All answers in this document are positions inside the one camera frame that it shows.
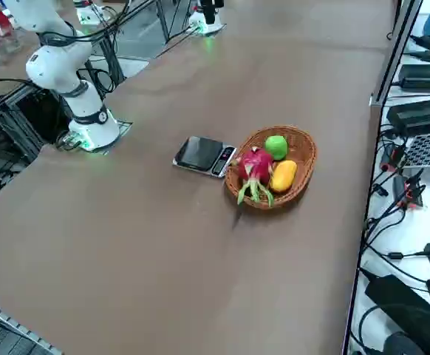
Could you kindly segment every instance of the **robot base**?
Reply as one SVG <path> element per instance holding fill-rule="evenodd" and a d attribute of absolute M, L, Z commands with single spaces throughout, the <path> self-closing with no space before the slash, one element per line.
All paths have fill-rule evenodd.
<path fill-rule="evenodd" d="M 220 16 L 218 13 L 215 14 L 215 22 L 213 24 L 207 24 L 205 21 L 205 16 L 202 12 L 195 11 L 189 18 L 188 23 L 191 27 L 199 27 L 200 31 L 197 32 L 200 35 L 208 35 L 210 33 L 215 33 L 220 31 L 223 26 L 225 26 L 220 21 Z"/>
<path fill-rule="evenodd" d="M 77 137 L 75 141 L 81 141 L 80 148 L 92 152 L 114 143 L 120 137 L 120 127 L 112 113 L 107 110 L 108 119 L 104 124 L 78 124 L 71 121 L 69 129 Z"/>

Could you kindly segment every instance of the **power adapter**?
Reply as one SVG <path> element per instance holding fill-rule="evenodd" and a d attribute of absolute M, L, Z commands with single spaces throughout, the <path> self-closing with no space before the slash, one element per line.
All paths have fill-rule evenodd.
<path fill-rule="evenodd" d="M 396 146 L 395 144 L 386 145 L 384 147 L 383 156 L 380 159 L 380 169 L 383 172 L 394 172 L 399 166 L 405 151 L 406 146 L 404 144 L 400 146 Z"/>

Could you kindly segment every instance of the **green apple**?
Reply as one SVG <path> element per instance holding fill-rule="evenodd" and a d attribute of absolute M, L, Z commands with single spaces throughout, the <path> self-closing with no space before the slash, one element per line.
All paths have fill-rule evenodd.
<path fill-rule="evenodd" d="M 286 157 L 287 141 L 281 135 L 271 135 L 265 143 L 266 151 L 273 156 L 274 160 L 282 160 Z"/>

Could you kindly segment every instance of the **red object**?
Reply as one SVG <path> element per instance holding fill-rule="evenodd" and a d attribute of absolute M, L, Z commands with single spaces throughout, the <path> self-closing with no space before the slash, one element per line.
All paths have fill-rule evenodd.
<path fill-rule="evenodd" d="M 273 171 L 273 157 L 265 150 L 253 147 L 251 150 L 238 158 L 238 176 L 243 180 L 243 187 L 238 192 L 238 204 L 243 201 L 246 189 L 249 187 L 251 199 L 259 202 L 259 192 L 261 189 L 269 201 L 269 206 L 273 204 L 273 195 L 266 189 L 269 184 L 271 172 Z"/>
<path fill-rule="evenodd" d="M 253 147 L 243 154 L 239 161 L 239 176 L 243 181 L 257 179 L 264 185 L 269 184 L 273 157 L 265 150 Z"/>
<path fill-rule="evenodd" d="M 10 33 L 13 31 L 13 26 L 8 17 L 0 10 L 0 28 L 3 33 Z"/>

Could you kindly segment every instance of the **yellow mango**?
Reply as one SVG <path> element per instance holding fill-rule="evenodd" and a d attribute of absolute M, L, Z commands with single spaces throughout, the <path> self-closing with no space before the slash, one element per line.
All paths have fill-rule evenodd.
<path fill-rule="evenodd" d="M 284 160 L 274 169 L 273 176 L 269 182 L 270 188 L 275 192 L 284 192 L 288 190 L 293 182 L 297 172 L 295 161 Z"/>

